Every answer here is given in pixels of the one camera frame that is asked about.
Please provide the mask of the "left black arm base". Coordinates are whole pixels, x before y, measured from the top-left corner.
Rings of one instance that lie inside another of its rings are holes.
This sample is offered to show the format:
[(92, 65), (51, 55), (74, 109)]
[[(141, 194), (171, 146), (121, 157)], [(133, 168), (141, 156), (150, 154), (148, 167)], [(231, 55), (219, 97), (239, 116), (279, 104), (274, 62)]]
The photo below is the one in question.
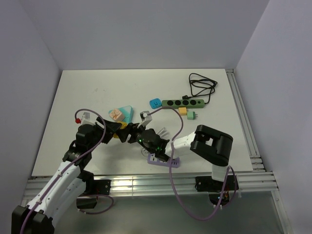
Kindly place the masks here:
[[(114, 199), (110, 196), (111, 180), (95, 179), (91, 172), (83, 171), (78, 176), (86, 185), (85, 191), (76, 199), (76, 206), (80, 212), (88, 215), (98, 215), (110, 210), (114, 205)], [(111, 204), (103, 211), (88, 212), (87, 209), (94, 209), (99, 198), (108, 198)]]

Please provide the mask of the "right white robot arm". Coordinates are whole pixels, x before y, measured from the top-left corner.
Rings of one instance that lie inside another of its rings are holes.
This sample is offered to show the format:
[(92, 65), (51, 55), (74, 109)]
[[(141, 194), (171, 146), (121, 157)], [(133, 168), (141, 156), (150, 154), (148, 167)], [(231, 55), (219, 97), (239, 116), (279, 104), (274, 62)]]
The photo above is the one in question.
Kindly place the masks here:
[(228, 184), (226, 172), (233, 137), (226, 133), (198, 125), (194, 132), (175, 140), (168, 140), (163, 139), (154, 129), (130, 123), (125, 128), (117, 130), (117, 136), (121, 142), (138, 143), (148, 154), (168, 165), (176, 161), (175, 156), (198, 155), (212, 165), (213, 188), (222, 190)]

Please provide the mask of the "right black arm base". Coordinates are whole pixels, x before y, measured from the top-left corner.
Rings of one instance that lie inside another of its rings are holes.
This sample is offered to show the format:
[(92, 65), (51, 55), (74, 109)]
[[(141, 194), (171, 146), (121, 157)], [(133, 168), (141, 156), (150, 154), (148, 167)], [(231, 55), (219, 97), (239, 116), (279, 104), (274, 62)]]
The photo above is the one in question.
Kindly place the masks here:
[[(195, 177), (195, 189), (198, 192), (208, 192), (208, 197), (213, 205), (217, 205), (223, 182), (213, 180), (211, 176)], [(220, 205), (225, 206), (231, 201), (230, 192), (238, 191), (239, 185), (233, 175), (229, 175), (226, 180), (225, 189)]]

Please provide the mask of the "yellow cube socket adapter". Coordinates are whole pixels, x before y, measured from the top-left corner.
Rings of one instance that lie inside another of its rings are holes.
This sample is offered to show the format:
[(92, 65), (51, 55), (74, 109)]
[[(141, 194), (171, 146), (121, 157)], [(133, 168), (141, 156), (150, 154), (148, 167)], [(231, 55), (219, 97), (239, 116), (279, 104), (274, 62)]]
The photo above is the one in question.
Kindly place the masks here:
[(119, 121), (118, 123), (121, 124), (121, 126), (120, 126), (119, 130), (117, 131), (117, 133), (114, 133), (113, 138), (120, 138), (118, 133), (120, 133), (120, 131), (125, 129), (128, 125), (126, 122), (123, 122), (123, 121)]

